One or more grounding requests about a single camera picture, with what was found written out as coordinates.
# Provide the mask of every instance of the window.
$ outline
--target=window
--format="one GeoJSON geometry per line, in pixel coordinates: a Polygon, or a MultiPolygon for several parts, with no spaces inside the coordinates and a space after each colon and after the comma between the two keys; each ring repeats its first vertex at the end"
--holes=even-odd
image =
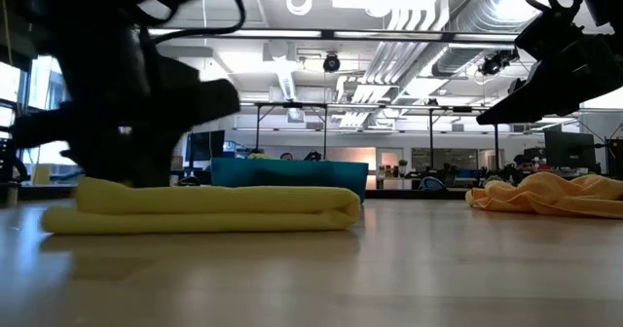
{"type": "Polygon", "coordinates": [[[55,109],[60,102],[68,99],[69,95],[64,89],[56,59],[44,55],[33,60],[28,106],[46,110],[55,109]]]}
{"type": "MultiPolygon", "coordinates": [[[[444,164],[454,165],[459,170],[473,170],[478,168],[477,149],[435,148],[433,154],[435,169],[443,169],[444,164]]],[[[430,166],[430,149],[413,148],[411,165],[416,171],[423,171],[427,166],[430,166]]]]}
{"type": "MultiPolygon", "coordinates": [[[[45,110],[56,109],[61,102],[68,99],[69,95],[64,87],[62,73],[56,59],[50,56],[39,56],[33,60],[28,106],[45,110]]],[[[32,172],[36,164],[47,164],[50,166],[52,176],[70,174],[80,168],[73,161],[60,155],[60,152],[67,149],[69,149],[67,142],[55,141],[25,150],[21,160],[28,169],[28,173],[32,172]]]]}
{"type": "Polygon", "coordinates": [[[17,102],[20,78],[21,70],[0,62],[0,98],[17,102]]]}

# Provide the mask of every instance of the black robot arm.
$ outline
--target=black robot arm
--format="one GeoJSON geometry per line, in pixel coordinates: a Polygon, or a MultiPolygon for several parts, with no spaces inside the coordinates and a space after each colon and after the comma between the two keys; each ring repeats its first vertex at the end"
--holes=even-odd
{"type": "MultiPolygon", "coordinates": [[[[158,54],[158,42],[188,34],[151,39],[147,32],[191,0],[157,0],[169,8],[164,19],[143,12],[144,1],[8,0],[16,14],[41,28],[38,50],[57,59],[71,97],[58,109],[16,118],[11,133],[19,148],[67,141],[66,155],[88,176],[167,186],[171,153],[182,134],[239,111],[230,82],[202,83],[198,70],[158,54]]],[[[236,25],[194,35],[240,29],[245,11],[235,1],[236,25]]]]}
{"type": "Polygon", "coordinates": [[[481,125],[534,123],[545,115],[575,112],[580,103],[623,87],[623,13],[620,0],[557,0],[550,7],[526,0],[542,14],[515,40],[537,63],[527,80],[516,80],[509,95],[477,121],[481,125]],[[596,25],[614,34],[587,35],[573,23],[585,1],[596,25]]]}

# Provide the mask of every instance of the ceiling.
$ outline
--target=ceiling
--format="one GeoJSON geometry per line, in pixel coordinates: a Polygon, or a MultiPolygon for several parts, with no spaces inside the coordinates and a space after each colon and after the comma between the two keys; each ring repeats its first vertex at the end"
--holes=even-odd
{"type": "MultiPolygon", "coordinates": [[[[450,0],[450,12],[462,0],[450,0]]],[[[364,10],[336,9],[331,0],[312,0],[310,11],[304,16],[295,16],[286,7],[286,0],[243,0],[247,21],[246,28],[305,28],[305,29],[386,29],[389,16],[374,18],[364,10]]],[[[294,0],[300,5],[301,0],[294,0]]],[[[145,5],[151,14],[158,15],[158,5],[145,5]]],[[[238,20],[238,9],[233,0],[196,0],[184,6],[166,27],[222,27],[233,25],[238,20]]],[[[608,32],[597,28],[585,8],[577,17],[579,25],[586,26],[585,32],[608,32]]],[[[270,87],[277,87],[279,80],[275,72],[263,69],[263,48],[269,41],[233,39],[179,39],[166,43],[174,47],[209,47],[228,73],[230,80],[240,91],[243,100],[266,100],[270,87]]],[[[318,87],[335,89],[340,76],[361,75],[375,57],[379,42],[337,42],[337,41],[295,41],[298,69],[292,73],[297,87],[318,87]],[[340,72],[326,74],[322,63],[327,53],[336,53],[342,63],[340,72]]],[[[522,61],[513,63],[495,77],[483,78],[475,73],[478,62],[450,80],[444,87],[440,100],[462,105],[468,103],[490,103],[503,97],[510,83],[516,77],[527,77],[533,59],[522,55],[522,61]]]]}

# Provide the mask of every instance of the desk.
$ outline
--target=desk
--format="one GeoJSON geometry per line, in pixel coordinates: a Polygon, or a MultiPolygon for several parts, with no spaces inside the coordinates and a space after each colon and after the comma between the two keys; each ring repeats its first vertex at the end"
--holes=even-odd
{"type": "Polygon", "coordinates": [[[344,232],[45,236],[48,206],[0,212],[2,326],[623,325],[616,221],[366,200],[344,232]]]}

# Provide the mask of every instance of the folded towel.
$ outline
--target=folded towel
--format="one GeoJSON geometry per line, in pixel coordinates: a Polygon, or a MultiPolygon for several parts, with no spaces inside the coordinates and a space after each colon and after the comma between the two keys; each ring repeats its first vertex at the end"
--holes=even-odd
{"type": "Polygon", "coordinates": [[[492,181],[465,195],[470,206],[490,211],[623,219],[623,181],[587,175],[567,181],[550,172],[528,176],[518,187],[492,181]]]}
{"type": "Polygon", "coordinates": [[[167,187],[133,189],[83,178],[77,210],[52,207],[42,228],[65,235],[344,230],[359,197],[322,187],[167,187]]]}

